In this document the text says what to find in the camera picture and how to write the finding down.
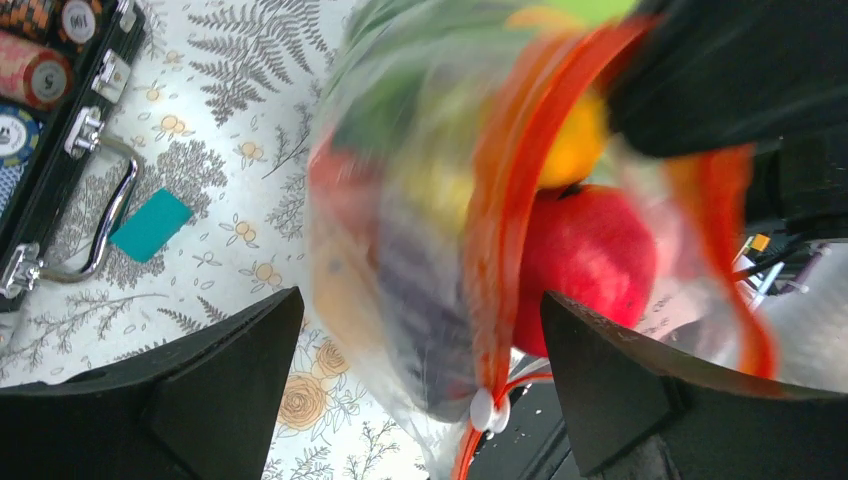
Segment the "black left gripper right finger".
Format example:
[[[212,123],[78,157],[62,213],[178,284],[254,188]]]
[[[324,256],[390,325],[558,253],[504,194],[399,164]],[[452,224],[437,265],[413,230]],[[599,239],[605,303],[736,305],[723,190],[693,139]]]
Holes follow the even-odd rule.
[[[721,367],[559,293],[541,319],[589,479],[843,479],[847,398]]]

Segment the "yellow toy bell pepper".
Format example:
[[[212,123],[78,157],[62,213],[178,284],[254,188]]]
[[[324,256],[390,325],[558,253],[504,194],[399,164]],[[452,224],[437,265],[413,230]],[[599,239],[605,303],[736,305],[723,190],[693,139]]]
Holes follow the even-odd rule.
[[[604,99],[589,90],[580,96],[559,127],[537,188],[554,189],[585,180],[604,152],[608,137]]]

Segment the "red toy apple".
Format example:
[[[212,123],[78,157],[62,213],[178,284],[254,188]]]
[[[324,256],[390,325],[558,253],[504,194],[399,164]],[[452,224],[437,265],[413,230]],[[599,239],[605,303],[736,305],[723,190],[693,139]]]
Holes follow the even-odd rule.
[[[522,252],[514,347],[547,356],[540,314],[547,291],[635,328],[657,268],[655,239],[621,190],[573,185],[538,192]]]

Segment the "purple toy eggplant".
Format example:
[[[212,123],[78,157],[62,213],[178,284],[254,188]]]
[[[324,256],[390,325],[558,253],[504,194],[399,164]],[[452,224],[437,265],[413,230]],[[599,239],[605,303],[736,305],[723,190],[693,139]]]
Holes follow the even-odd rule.
[[[458,242],[422,221],[378,227],[377,280],[392,364],[413,405],[459,420],[478,390]]]

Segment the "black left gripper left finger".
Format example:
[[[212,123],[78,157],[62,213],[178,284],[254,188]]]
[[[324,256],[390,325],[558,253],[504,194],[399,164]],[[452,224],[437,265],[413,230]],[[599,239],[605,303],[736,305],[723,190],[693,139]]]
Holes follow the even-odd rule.
[[[297,288],[64,382],[1,392],[5,479],[258,479],[304,315]]]

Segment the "clear zip top bag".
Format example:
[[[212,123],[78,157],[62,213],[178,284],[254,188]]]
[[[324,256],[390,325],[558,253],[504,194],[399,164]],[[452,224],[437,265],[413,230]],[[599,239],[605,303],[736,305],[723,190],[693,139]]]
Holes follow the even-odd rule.
[[[433,479],[463,479],[472,444],[506,420],[524,241],[545,157],[580,96],[606,104],[656,19],[588,27],[545,1],[363,1],[322,98],[308,168],[314,311],[373,395],[414,436]],[[772,378],[776,344],[734,289],[733,236],[749,146],[663,161],[608,160],[573,185],[621,190],[657,246],[657,277],[739,324],[738,368]],[[422,221],[458,242],[478,390],[457,421],[413,405],[392,364],[378,227]]]

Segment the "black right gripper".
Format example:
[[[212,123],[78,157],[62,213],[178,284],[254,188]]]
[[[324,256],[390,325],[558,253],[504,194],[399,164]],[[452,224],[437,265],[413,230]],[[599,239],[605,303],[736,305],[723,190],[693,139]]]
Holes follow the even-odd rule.
[[[612,129],[642,154],[672,157],[843,130],[843,1],[642,1],[655,26],[613,82]],[[847,137],[757,147],[745,231],[847,240]]]

